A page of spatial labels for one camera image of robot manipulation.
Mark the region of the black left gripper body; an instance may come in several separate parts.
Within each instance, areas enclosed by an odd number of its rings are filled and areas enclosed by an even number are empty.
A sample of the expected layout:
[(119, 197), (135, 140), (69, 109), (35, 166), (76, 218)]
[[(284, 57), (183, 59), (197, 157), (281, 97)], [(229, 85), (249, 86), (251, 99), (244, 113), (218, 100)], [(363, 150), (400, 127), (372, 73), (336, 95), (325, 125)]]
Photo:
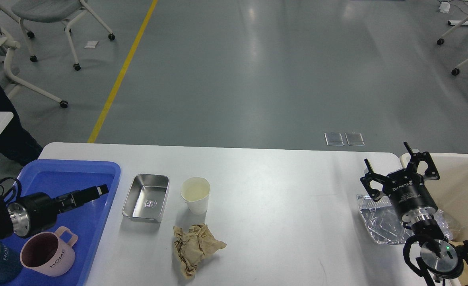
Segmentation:
[(20, 197), (7, 207), (13, 224), (13, 232), (21, 238), (39, 234), (53, 227), (65, 196), (54, 199), (43, 192)]

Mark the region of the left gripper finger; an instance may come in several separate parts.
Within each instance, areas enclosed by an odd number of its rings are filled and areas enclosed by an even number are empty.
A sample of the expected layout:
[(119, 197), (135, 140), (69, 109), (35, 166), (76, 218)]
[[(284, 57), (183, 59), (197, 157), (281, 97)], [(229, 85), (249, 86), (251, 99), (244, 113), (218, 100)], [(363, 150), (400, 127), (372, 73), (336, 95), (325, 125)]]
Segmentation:
[(94, 201), (102, 195), (109, 193), (106, 184), (92, 186), (83, 190), (75, 190), (57, 197), (57, 212), (65, 213), (83, 206), (85, 203)]

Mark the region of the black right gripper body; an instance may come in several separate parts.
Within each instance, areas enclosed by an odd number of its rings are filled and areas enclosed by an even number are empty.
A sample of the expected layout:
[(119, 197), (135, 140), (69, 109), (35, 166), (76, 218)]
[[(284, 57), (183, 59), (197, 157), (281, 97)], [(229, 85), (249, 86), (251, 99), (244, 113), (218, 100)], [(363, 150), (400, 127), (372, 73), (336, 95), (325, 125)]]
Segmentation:
[(399, 219), (411, 220), (416, 210), (428, 215), (438, 211), (421, 174), (401, 169), (388, 174), (388, 178), (388, 197)]

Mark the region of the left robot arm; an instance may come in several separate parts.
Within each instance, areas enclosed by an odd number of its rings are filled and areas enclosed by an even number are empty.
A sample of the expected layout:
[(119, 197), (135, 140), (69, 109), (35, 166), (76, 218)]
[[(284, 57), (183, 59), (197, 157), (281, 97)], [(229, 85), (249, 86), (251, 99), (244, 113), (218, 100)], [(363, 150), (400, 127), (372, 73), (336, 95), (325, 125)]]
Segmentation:
[[(10, 177), (0, 180), (0, 187)], [(92, 186), (51, 198), (43, 192), (21, 195), (17, 178), (6, 194), (0, 192), (0, 240), (12, 234), (29, 238), (55, 226), (59, 214), (74, 210), (109, 193), (107, 185)]]

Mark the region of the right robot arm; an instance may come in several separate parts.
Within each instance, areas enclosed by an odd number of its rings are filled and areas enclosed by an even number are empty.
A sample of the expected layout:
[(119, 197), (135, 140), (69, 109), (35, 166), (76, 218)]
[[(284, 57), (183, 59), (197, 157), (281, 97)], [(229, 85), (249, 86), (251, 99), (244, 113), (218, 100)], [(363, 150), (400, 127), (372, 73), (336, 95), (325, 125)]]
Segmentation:
[(454, 246), (435, 219), (439, 207), (425, 181), (439, 180), (440, 174), (430, 152), (414, 151), (407, 142), (404, 146), (410, 155), (404, 168), (378, 174), (365, 159), (367, 169), (360, 181), (372, 201), (388, 198), (403, 228), (413, 232), (403, 246), (405, 264), (427, 285), (445, 284), (460, 277), (468, 265), (468, 240)]

